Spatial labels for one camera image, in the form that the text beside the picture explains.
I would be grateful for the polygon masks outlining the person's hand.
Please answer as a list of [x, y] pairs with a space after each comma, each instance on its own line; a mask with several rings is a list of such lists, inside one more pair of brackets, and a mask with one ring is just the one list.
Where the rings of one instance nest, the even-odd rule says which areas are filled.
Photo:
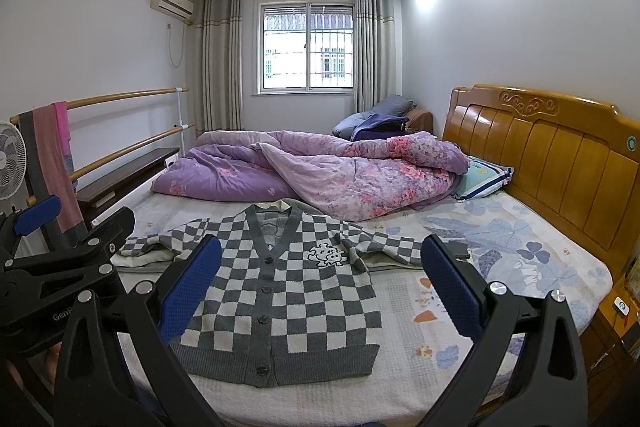
[[25, 376], [28, 376], [29, 373], [32, 372], [38, 377], [40, 383], [53, 393], [61, 347], [62, 343], [57, 343], [38, 353], [38, 355], [25, 359], [21, 369], [16, 367], [11, 361], [6, 362], [6, 368], [21, 390], [25, 389]]

